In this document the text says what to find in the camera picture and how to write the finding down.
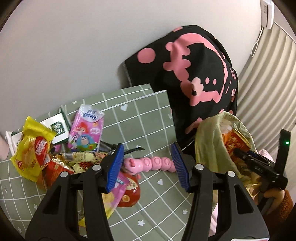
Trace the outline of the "person's right hand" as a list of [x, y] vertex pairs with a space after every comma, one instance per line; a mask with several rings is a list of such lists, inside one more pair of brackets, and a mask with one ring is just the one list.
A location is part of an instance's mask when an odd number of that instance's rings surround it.
[[281, 190], [280, 188], [269, 189], [264, 193], [264, 197], [273, 199], [270, 208], [266, 212], [266, 214], [270, 214], [276, 210], [283, 201], [285, 197], [285, 191]]

